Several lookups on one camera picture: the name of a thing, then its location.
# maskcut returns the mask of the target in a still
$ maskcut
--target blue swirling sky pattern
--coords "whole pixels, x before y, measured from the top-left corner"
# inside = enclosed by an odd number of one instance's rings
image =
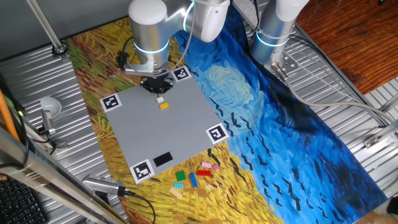
[[[184,50],[188,34],[175,35]],[[249,169],[286,223],[354,223],[386,201],[349,149],[307,106],[245,53],[241,16],[231,7],[211,43],[196,38],[185,56],[193,78]]]

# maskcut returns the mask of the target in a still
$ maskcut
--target red lego brick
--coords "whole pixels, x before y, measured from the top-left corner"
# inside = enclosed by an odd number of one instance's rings
[[[206,176],[211,177],[211,171],[198,170],[197,175],[206,175]]]

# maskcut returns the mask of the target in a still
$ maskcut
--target keyboard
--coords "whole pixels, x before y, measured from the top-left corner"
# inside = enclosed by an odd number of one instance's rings
[[[7,177],[0,181],[0,222],[4,224],[44,224],[48,219],[35,192]]]

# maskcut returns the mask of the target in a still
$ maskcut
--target blue lego brick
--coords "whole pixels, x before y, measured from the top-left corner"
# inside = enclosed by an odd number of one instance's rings
[[[198,187],[198,182],[195,177],[195,174],[194,173],[189,174],[189,178],[191,178],[192,187]]]
[[[181,183],[174,183],[174,188],[183,189],[183,188],[184,188],[184,185],[181,184]]]

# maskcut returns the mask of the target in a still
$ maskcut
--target green lego brick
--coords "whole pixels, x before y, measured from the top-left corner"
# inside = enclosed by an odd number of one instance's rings
[[[185,180],[187,177],[185,176],[184,171],[176,172],[175,176],[177,178],[177,181]]]

